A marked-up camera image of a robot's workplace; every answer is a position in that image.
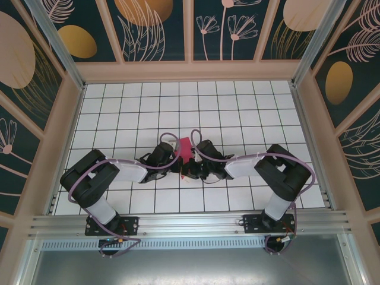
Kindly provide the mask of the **pink paper sheet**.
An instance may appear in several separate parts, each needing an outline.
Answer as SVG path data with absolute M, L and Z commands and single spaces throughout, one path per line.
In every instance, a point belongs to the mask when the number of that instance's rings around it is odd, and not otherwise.
M 190 142 L 189 137 L 183 137 L 180 139 L 180 144 L 181 144 L 181 151 L 180 153 L 178 151 L 175 152 L 175 154 L 180 155 L 179 159 L 181 159 L 181 169 L 182 166 L 188 162 L 190 156 L 191 156 L 191 149 L 192 149 L 192 144 Z

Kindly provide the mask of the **grey sheet metal panel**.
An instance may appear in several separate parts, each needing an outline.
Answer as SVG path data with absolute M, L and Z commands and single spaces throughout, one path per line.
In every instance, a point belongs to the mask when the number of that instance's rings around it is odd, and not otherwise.
M 229 248 L 170 249 L 161 239 L 116 258 L 79 240 L 35 240 L 17 285 L 364 285 L 341 235 L 297 237 L 280 255 L 232 239 Z

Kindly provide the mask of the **aluminium mounting rail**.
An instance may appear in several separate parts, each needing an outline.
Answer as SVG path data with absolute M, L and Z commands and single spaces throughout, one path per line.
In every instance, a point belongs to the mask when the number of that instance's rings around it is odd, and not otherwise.
M 178 238 L 242 236 L 243 227 L 238 221 L 248 211 L 139 214 L 139 238 Z M 39 239 L 84 238 L 86 216 L 35 216 L 27 228 L 27 236 Z M 350 233 L 350 225 L 344 211 L 326 208 L 300 209 L 297 211 L 297 234 L 324 235 Z

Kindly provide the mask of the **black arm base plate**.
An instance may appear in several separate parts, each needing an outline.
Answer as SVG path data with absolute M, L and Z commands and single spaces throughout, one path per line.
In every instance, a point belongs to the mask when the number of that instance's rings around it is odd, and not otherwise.
M 138 217 L 115 217 L 108 224 L 107 230 L 122 236 L 136 236 L 138 231 Z M 110 235 L 102 229 L 90 216 L 86 218 L 84 234 L 86 236 L 107 236 Z
M 264 214 L 245 214 L 239 220 L 245 233 L 286 233 L 288 229 L 295 230 L 295 217 L 285 214 L 280 220 L 273 220 Z

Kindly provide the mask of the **aluminium side rail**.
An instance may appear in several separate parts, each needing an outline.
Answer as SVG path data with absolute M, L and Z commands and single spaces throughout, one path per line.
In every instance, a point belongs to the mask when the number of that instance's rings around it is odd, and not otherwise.
M 317 141 L 315 139 L 312 124 L 306 111 L 305 104 L 303 103 L 302 96 L 299 92 L 299 88 L 292 80 L 289 81 L 289 87 L 296 106 L 297 114 L 300 119 L 300 124 L 305 135 L 306 144 L 311 155 L 313 169 L 315 171 L 316 179 L 318 180 L 318 186 L 324 199 L 325 208 L 335 211 L 337 209 L 334 201 L 333 194 L 330 190 L 328 178 L 326 177 L 326 171 L 323 168 L 323 162 L 318 150 Z

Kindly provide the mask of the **aluminium frame post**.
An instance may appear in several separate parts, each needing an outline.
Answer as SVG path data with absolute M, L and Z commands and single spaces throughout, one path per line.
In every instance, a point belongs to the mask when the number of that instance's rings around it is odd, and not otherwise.
M 74 12 L 74 0 L 23 0 L 75 85 L 83 91 L 84 80 L 55 24 L 63 24 Z
M 325 43 L 327 37 L 331 33 L 335 22 L 339 18 L 347 0 L 331 0 L 318 28 L 313 34 L 311 41 L 309 42 L 305 53 L 303 54 L 296 71 L 291 79 L 291 87 L 297 88 L 302 82 L 306 73 L 311 67 L 318 52 Z

